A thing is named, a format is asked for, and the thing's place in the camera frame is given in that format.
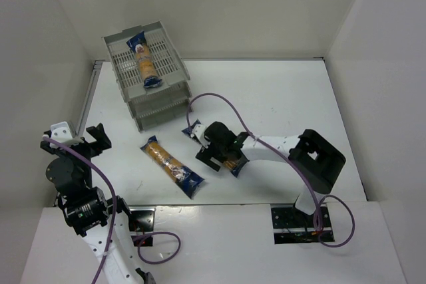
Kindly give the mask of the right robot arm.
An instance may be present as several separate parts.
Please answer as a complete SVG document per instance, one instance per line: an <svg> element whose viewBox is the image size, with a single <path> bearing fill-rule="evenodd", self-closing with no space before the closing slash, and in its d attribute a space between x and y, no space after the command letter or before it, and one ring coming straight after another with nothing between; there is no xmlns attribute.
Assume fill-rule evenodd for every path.
<svg viewBox="0 0 426 284"><path fill-rule="evenodd" d="M307 215L313 215L320 200L331 193L346 163L337 148L311 129L299 136L252 137L248 132L236 135L221 122L209 126L196 122L190 136L202 146L196 158L216 171L226 162L237 166L257 160L289 164L304 182L294 206Z"/></svg>

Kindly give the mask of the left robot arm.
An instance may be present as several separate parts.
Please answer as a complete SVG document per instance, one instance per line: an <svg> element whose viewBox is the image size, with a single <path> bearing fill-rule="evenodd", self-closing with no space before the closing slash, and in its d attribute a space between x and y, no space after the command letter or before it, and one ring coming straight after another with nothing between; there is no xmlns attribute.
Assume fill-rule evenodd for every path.
<svg viewBox="0 0 426 284"><path fill-rule="evenodd" d="M93 137L87 142L68 122L51 125L44 132L40 147L56 158L47 166L46 178L57 191L57 205L66 224L94 253L99 267L92 280L104 274L109 283L154 283L136 259L128 223L132 218L126 202L114 194L106 199L93 185L92 173L99 169L92 158L111 148L102 124L87 128Z"/></svg>

